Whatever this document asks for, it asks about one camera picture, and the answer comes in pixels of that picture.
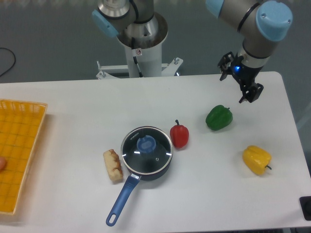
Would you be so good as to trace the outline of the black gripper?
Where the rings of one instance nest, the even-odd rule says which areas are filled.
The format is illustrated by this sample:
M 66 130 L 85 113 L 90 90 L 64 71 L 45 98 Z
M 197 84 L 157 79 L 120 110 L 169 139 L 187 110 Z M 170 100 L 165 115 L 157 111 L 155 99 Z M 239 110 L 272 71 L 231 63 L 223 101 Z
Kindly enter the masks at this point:
M 221 70 L 220 81 L 231 75 L 238 82 L 242 91 L 239 103 L 244 101 L 252 103 L 259 98 L 264 89 L 263 85 L 255 83 L 255 78 L 262 67 L 249 67 L 242 63 L 244 60 L 242 55 L 234 56 L 232 52 L 223 55 L 218 62 L 218 68 Z

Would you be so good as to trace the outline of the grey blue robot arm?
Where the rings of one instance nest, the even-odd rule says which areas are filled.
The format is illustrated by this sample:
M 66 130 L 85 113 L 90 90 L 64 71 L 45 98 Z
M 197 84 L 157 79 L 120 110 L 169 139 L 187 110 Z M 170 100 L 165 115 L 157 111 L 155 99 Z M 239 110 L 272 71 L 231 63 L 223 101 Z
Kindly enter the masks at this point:
M 239 84 L 241 101 L 254 102 L 263 91 L 255 78 L 292 24 L 290 8 L 275 0 L 208 0 L 206 8 L 243 35 L 240 51 L 225 54 L 218 68 L 221 79 L 230 75 Z M 172 76 L 177 71 L 176 60 L 162 66 L 168 24 L 154 10 L 153 1 L 101 0 L 92 19 L 105 35 L 123 45 L 130 77 Z

